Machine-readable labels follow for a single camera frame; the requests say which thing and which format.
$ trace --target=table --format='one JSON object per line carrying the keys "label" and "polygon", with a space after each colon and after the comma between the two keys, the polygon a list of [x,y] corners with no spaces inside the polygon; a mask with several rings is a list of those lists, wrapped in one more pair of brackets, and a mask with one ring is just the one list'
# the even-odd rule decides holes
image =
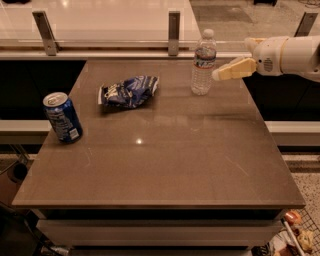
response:
{"label": "table", "polygon": [[[160,77],[153,98],[98,105],[103,83],[136,75]],[[266,243],[305,202],[242,80],[196,96],[190,79],[188,60],[88,61],[70,94],[83,137],[50,131],[13,205],[60,245]]]}

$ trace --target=crumpled snack bag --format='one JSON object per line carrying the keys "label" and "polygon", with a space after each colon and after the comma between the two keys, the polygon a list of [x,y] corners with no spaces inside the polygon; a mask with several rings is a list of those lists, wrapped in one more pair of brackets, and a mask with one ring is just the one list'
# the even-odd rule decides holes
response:
{"label": "crumpled snack bag", "polygon": [[313,250],[313,231],[299,229],[299,235],[297,240],[301,246],[301,249],[311,254]]}
{"label": "crumpled snack bag", "polygon": [[148,98],[154,96],[159,78],[154,76],[136,76],[113,85],[100,88],[101,103],[104,106],[137,108]]}

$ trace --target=water bottle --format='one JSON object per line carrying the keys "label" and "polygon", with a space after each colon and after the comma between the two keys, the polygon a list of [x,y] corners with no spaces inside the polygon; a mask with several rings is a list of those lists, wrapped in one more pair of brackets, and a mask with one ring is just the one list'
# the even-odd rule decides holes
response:
{"label": "water bottle", "polygon": [[212,83],[212,71],[216,59],[216,41],[212,29],[205,29],[199,40],[193,59],[191,90],[197,95],[208,93]]}

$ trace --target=bottle cap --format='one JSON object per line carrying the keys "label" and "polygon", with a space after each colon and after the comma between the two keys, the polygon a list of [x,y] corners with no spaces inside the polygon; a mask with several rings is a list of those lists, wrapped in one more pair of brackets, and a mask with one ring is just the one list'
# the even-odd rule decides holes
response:
{"label": "bottle cap", "polygon": [[205,38],[213,38],[214,31],[212,29],[205,29],[203,31],[203,37]]}

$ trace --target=soda can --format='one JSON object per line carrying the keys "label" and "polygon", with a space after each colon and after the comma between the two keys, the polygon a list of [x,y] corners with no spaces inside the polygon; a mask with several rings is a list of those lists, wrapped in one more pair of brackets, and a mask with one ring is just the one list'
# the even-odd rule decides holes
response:
{"label": "soda can", "polygon": [[55,92],[43,99],[44,112],[62,142],[72,143],[82,136],[82,127],[71,99],[63,92]]}

